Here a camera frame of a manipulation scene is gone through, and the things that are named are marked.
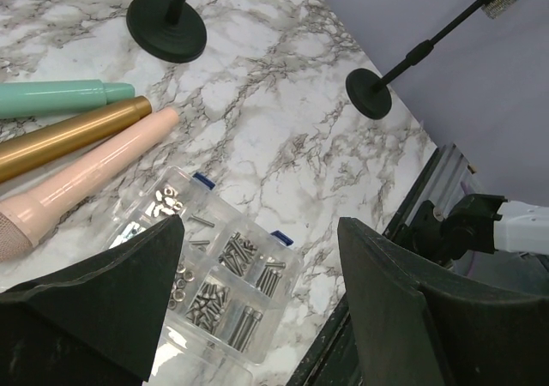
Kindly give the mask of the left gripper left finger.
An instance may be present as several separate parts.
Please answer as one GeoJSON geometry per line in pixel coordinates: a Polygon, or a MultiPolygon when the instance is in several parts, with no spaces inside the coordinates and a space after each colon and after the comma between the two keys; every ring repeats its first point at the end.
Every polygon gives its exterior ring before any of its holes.
{"type": "Polygon", "coordinates": [[[3,385],[148,381],[179,264],[173,215],[109,250],[1,294],[3,385]]]}

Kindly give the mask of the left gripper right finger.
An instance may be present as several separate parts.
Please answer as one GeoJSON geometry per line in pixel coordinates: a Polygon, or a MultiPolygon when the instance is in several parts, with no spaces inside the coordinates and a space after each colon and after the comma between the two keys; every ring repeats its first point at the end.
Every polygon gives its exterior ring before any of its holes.
{"type": "Polygon", "coordinates": [[[337,234],[366,384],[547,384],[547,297],[450,272],[354,218],[337,234]]]}

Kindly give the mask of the pink microphone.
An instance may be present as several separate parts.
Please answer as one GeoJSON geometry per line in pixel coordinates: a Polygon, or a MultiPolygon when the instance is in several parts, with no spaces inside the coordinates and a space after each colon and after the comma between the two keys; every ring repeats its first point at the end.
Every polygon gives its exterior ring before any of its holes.
{"type": "Polygon", "coordinates": [[[155,112],[32,189],[1,201],[1,260],[26,255],[77,203],[161,142],[178,124],[175,109],[155,112]]]}

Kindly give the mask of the gold microphone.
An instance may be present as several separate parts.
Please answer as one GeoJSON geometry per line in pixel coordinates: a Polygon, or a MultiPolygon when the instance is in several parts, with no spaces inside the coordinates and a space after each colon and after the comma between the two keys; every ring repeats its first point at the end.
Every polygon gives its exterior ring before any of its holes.
{"type": "Polygon", "coordinates": [[[1,142],[4,183],[78,149],[125,130],[152,112],[149,100],[138,96],[102,106],[73,118],[1,142]]]}

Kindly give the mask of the black stand holding glitter mic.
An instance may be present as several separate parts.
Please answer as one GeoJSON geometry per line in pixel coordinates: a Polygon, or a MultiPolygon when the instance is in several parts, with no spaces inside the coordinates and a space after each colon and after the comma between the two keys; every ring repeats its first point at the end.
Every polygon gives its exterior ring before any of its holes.
{"type": "Polygon", "coordinates": [[[369,69],[353,70],[348,74],[345,81],[347,95],[351,103],[363,116],[369,119],[380,120],[385,118],[392,108],[389,84],[408,69],[422,62],[442,39],[453,32],[473,13],[481,10],[483,5],[492,1],[474,0],[433,37],[417,44],[394,68],[383,76],[379,76],[369,69]]]}

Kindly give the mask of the teal microphone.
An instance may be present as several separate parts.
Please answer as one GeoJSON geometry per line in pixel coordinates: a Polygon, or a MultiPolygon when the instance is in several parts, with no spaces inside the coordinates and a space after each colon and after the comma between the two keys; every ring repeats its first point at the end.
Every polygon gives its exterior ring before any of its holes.
{"type": "Polygon", "coordinates": [[[101,80],[36,81],[1,84],[1,119],[85,112],[133,99],[135,88],[101,80]]]}

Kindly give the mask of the black stand holding teal mic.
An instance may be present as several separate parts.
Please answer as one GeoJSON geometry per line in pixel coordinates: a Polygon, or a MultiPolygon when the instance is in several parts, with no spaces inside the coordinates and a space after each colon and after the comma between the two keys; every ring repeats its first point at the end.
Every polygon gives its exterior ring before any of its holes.
{"type": "Polygon", "coordinates": [[[126,24],[143,50],[169,63],[194,61],[207,44],[205,23],[186,0],[133,0],[126,24]]]}

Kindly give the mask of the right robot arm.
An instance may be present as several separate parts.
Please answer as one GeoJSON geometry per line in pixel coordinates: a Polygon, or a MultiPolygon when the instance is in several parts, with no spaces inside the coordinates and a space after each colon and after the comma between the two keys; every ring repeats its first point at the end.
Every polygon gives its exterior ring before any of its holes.
{"type": "Polygon", "coordinates": [[[503,196],[470,194],[448,214],[421,203],[407,227],[404,247],[445,265],[466,252],[548,254],[548,208],[503,196]]]}

